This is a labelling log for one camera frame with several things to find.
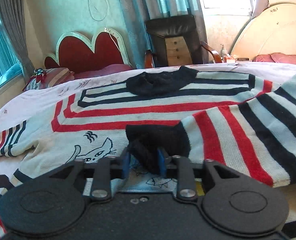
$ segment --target screw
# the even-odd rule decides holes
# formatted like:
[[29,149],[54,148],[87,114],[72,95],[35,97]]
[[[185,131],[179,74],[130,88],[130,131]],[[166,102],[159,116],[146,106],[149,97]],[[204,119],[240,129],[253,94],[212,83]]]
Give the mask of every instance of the screw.
[[91,195],[96,198],[104,198],[108,196],[108,192],[102,189],[94,190]]
[[147,198],[147,197],[141,197],[139,200],[141,202],[147,202],[149,200],[149,198]]
[[130,200],[130,202],[136,205],[136,204],[139,203],[139,199],[133,198],[133,199]]
[[191,198],[196,195],[196,192],[192,189],[183,189],[180,191],[180,195],[182,197]]

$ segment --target round headboard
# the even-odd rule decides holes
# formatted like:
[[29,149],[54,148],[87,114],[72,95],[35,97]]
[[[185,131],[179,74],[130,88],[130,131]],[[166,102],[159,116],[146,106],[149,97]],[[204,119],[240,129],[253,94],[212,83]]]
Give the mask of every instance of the round headboard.
[[296,4],[278,4],[266,9],[243,30],[231,55],[254,59],[257,55],[296,55]]
[[92,41],[80,33],[65,33],[57,43],[56,55],[45,58],[46,69],[64,67],[75,73],[113,64],[129,64],[129,60],[122,37],[111,28],[99,29]]

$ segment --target round pad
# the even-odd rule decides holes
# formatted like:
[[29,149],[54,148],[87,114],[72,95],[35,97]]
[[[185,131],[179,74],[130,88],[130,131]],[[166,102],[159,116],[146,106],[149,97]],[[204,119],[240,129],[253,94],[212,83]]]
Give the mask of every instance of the round pad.
[[216,225],[245,235],[272,232],[288,216],[288,203],[278,190],[236,179],[212,188],[203,198],[202,209]]
[[31,180],[0,199],[0,217],[5,226],[29,235],[67,228],[84,208],[81,193],[62,179]]

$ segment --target leather chair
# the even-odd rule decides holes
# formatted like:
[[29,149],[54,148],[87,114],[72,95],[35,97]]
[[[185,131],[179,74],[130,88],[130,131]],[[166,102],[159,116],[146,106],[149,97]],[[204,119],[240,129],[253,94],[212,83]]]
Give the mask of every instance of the leather chair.
[[145,68],[203,64],[201,48],[222,63],[219,53],[200,42],[193,15],[180,15],[169,18],[153,19],[145,22],[154,52],[146,51]]

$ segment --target wooden chair arm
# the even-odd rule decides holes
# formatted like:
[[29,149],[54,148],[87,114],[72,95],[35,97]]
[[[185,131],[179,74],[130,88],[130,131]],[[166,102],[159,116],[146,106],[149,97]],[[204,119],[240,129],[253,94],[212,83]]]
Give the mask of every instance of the wooden chair arm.
[[221,57],[218,53],[218,51],[214,50],[212,47],[210,47],[207,43],[204,41],[201,42],[201,46],[210,52],[210,54],[213,56],[215,63],[222,63]]
[[146,50],[145,53],[145,68],[153,68],[153,58],[151,50]]

